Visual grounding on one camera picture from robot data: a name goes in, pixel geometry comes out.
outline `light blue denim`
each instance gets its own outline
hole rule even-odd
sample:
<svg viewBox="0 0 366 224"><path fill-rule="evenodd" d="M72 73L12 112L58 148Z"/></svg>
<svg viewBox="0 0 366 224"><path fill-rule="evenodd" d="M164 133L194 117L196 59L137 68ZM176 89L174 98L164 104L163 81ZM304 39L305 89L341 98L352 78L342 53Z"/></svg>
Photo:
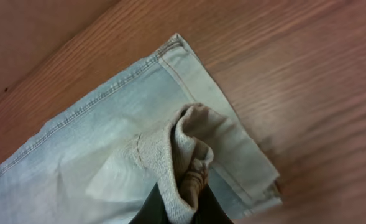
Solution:
<svg viewBox="0 0 366 224"><path fill-rule="evenodd" d="M98 171L104 170L111 151L193 102L239 123L191 48L174 35L46 122L0 165L0 223L128 223L155 180L130 180L124 172L134 168L123 161L106 167L106 174ZM230 167L216 160L209 172L209 184L232 218L250 213L253 194L262 194L267 206L279 202L269 188L278 173L249 137L245 141L253 156L232 161ZM242 163L251 169L245 175L233 171L242 169ZM101 191L93 190L95 176L102 178ZM135 187L123 186L127 182ZM71 214L74 220L66 218Z"/></svg>

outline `folded denim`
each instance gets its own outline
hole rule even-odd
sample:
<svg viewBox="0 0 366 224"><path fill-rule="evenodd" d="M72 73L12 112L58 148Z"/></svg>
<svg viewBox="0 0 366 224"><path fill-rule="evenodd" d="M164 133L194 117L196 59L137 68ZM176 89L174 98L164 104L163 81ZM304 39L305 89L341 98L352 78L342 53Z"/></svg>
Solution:
<svg viewBox="0 0 366 224"><path fill-rule="evenodd" d="M176 34L46 122L0 165L0 223L128 223L159 176L122 156L126 146L190 103L231 122L205 137L214 151L209 186L224 211L240 218L280 203L278 172Z"/></svg>

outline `black object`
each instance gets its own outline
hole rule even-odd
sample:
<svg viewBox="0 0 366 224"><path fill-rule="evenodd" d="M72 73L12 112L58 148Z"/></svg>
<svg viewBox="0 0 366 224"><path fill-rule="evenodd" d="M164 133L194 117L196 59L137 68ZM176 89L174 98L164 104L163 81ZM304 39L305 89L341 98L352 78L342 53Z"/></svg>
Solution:
<svg viewBox="0 0 366 224"><path fill-rule="evenodd" d="M192 224L232 224L232 221L223 212L222 208L207 185L202 190L199 199L198 211L195 213ZM145 200L138 214L130 221L130 224L169 224L165 206L159 192L158 184L155 184L150 195Z"/></svg>

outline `wood grain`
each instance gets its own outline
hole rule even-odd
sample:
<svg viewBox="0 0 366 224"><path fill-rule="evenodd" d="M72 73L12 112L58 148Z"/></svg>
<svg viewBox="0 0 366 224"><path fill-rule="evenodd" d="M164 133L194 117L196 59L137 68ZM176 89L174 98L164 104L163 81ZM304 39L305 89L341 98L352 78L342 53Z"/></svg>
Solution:
<svg viewBox="0 0 366 224"><path fill-rule="evenodd" d="M366 223L366 1L121 1L0 96L0 163L175 32L281 172L241 223Z"/></svg>
<svg viewBox="0 0 366 224"><path fill-rule="evenodd" d="M116 0L0 0L0 93Z"/></svg>

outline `brown wood surface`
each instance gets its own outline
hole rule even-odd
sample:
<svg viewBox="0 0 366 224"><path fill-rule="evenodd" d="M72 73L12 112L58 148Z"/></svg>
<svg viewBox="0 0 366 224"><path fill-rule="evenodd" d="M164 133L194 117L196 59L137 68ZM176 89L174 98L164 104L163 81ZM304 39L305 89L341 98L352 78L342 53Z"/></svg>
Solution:
<svg viewBox="0 0 366 224"><path fill-rule="evenodd" d="M0 0L0 93L117 0Z"/></svg>
<svg viewBox="0 0 366 224"><path fill-rule="evenodd" d="M366 1L125 1L0 96L0 163L179 32L281 172L241 223L366 223Z"/></svg>

